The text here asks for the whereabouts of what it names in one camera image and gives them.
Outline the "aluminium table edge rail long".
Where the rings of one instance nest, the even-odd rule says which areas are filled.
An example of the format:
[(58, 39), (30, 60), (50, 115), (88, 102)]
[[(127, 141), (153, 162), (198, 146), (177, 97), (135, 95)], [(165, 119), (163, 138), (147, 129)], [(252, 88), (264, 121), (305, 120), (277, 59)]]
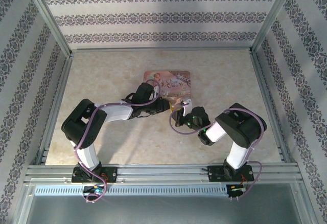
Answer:
[(236, 51), (250, 50), (250, 47), (183, 47), (183, 48), (93, 48), (93, 49), (76, 49), (72, 53), (97, 53), (97, 52), (158, 52), (158, 51)]

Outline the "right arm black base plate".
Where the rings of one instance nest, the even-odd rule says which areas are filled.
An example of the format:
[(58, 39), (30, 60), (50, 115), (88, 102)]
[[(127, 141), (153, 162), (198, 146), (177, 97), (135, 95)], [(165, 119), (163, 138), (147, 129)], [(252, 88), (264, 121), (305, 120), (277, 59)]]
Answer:
[(207, 167), (209, 182), (242, 182), (243, 179), (249, 182), (254, 181), (252, 167), (244, 165), (238, 170), (229, 166), (212, 165)]

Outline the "aluminium frame post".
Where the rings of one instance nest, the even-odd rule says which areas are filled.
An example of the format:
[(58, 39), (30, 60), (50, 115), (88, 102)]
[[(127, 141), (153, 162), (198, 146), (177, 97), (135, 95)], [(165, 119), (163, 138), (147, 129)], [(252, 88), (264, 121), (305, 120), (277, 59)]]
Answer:
[(279, 11), (283, 7), (285, 0), (275, 0), (271, 9), (269, 10), (267, 17), (265, 18), (260, 30), (257, 33), (257, 36), (250, 48), (250, 54), (253, 55), (258, 48), (260, 47), (261, 43), (263, 42), (264, 38), (266, 37), (267, 33), (271, 25), (273, 24), (274, 20), (276, 19)]
[(51, 13), (47, 3), (45, 0), (33, 0), (35, 5), (37, 6), (39, 12), (45, 23), (48, 25), (49, 29), (51, 30), (52, 34), (54, 35), (55, 40), (60, 45), (62, 51), (64, 52), (66, 57), (71, 56), (71, 49), (64, 37), (64, 34), (61, 32), (53, 14)]

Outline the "aluminium table edge rail short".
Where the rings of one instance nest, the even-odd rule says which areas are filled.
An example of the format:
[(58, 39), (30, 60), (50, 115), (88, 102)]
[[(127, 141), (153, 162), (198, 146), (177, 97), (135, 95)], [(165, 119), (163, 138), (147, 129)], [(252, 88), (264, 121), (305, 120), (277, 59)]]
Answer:
[(71, 53), (66, 58), (65, 63), (62, 67), (51, 110), (46, 122), (46, 127), (44, 129), (42, 140), (33, 165), (41, 165), (42, 163), (44, 163), (44, 152), (50, 147), (73, 58), (74, 54)]
[(276, 141), (276, 145), (280, 154), (281, 161), (284, 163), (294, 163), (295, 160), (290, 154), (288, 145), (285, 141), (285, 135), (283, 129), (278, 120), (278, 115), (275, 110), (274, 100), (271, 97), (271, 92), (269, 86), (267, 85), (266, 79), (264, 77), (264, 73), (261, 69), (258, 58), (255, 53), (249, 51), (250, 59), (253, 65), (253, 69), (258, 80), (258, 84), (260, 87), (260, 91), (263, 97), (264, 105), (267, 111), (269, 123)]

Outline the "grey metal sheet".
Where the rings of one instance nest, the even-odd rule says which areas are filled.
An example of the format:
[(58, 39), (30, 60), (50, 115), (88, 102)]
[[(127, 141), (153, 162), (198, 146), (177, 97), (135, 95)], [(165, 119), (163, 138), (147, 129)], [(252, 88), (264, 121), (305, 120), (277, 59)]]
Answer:
[(79, 195), (26, 199), (18, 224), (313, 224), (289, 184), (258, 184), (242, 199), (193, 196), (107, 195), (87, 203)]

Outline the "aluminium mounting rail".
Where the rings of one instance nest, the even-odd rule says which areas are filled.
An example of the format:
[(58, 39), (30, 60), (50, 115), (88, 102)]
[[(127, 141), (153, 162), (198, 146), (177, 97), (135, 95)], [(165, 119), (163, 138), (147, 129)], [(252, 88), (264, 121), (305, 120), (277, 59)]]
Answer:
[[(302, 183), (303, 177), (296, 163), (263, 163), (258, 184)], [(208, 184), (205, 164), (193, 165), (118, 165), (116, 184), (126, 185), (187, 185)], [(24, 184), (70, 184), (71, 165), (29, 166)]]

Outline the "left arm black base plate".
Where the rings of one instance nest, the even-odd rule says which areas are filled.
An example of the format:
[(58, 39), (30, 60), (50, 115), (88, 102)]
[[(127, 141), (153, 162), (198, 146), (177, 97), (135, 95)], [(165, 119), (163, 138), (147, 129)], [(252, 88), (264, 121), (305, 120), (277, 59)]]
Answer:
[[(93, 171), (107, 183), (115, 183), (118, 175), (118, 168), (113, 166), (101, 166), (98, 165)], [(79, 164), (74, 167), (72, 173), (72, 183), (101, 183), (102, 181), (94, 175), (87, 172)]]

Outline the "pink fairy tin box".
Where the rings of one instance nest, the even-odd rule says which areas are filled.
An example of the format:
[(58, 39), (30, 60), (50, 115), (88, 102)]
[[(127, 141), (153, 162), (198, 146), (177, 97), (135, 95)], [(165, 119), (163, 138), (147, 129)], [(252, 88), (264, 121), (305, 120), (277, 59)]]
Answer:
[(156, 80), (160, 96), (172, 105), (191, 98), (191, 73), (189, 71), (146, 71), (143, 81)]

